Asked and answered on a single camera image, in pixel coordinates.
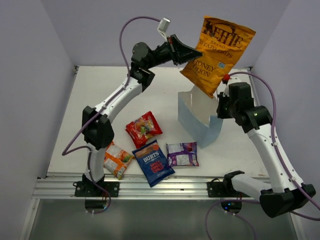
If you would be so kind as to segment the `light blue paper bag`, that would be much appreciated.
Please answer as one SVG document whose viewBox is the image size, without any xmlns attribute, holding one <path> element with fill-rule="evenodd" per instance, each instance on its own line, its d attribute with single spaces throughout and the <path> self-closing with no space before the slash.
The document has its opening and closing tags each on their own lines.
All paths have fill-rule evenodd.
<svg viewBox="0 0 320 240">
<path fill-rule="evenodd" d="M 177 120 L 202 149 L 217 140 L 222 130 L 223 120 L 218 118 L 217 108 L 217 99 L 197 86 L 178 93 Z"/>
</svg>

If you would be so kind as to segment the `yellow Kettle chips bag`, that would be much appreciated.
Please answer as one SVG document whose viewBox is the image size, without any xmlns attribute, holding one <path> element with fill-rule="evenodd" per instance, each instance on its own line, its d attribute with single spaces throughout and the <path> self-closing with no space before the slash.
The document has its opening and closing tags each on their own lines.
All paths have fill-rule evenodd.
<svg viewBox="0 0 320 240">
<path fill-rule="evenodd" d="M 222 78 L 240 60 L 255 35 L 246 26 L 205 15 L 195 48 L 202 56 L 189 61 L 180 73 L 213 98 Z"/>
</svg>

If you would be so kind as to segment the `red gummy candy bag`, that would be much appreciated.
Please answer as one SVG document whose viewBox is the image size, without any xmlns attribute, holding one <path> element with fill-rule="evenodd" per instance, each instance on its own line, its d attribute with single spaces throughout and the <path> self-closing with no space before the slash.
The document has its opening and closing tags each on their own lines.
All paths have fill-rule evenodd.
<svg viewBox="0 0 320 240">
<path fill-rule="evenodd" d="M 125 131 L 129 134 L 137 149 L 143 147 L 149 139 L 163 133 L 151 111 L 128 123 L 125 126 Z"/>
</svg>

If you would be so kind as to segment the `blue Burts chips bag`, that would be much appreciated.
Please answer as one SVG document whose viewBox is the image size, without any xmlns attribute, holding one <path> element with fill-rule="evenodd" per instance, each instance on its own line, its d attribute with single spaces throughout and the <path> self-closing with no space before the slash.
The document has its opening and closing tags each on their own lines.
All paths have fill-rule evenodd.
<svg viewBox="0 0 320 240">
<path fill-rule="evenodd" d="M 169 166 L 157 140 L 133 150 L 132 153 L 151 188 L 175 173 L 173 168 Z"/>
</svg>

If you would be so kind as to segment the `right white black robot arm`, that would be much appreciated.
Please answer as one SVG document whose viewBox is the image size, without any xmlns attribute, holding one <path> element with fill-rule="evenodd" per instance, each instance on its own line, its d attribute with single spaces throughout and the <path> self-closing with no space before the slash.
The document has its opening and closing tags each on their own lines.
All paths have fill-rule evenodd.
<svg viewBox="0 0 320 240">
<path fill-rule="evenodd" d="M 243 171 L 225 174 L 222 182 L 227 196 L 243 193 L 257 200 L 270 218 L 302 208 L 316 195 L 312 184 L 297 174 L 275 136 L 273 118 L 265 106 L 255 106 L 251 86 L 246 82 L 228 83 L 218 94 L 217 116 L 235 119 L 256 147 L 269 176 L 269 183 Z"/>
</svg>

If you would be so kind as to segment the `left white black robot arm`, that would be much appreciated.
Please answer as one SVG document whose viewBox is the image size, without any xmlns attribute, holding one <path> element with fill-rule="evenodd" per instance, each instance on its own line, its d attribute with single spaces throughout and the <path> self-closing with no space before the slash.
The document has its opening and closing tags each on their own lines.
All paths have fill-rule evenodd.
<svg viewBox="0 0 320 240">
<path fill-rule="evenodd" d="M 150 86 L 155 77 L 150 69 L 167 62 L 182 65 L 202 55 L 199 50 L 182 43 L 174 34 L 155 49 L 144 42 L 134 45 L 127 79 L 104 101 L 95 107 L 87 106 L 82 111 L 82 133 L 89 148 L 85 172 L 89 179 L 87 192 L 95 197 L 103 193 L 105 151 L 115 136 L 112 122 L 131 100 Z"/>
</svg>

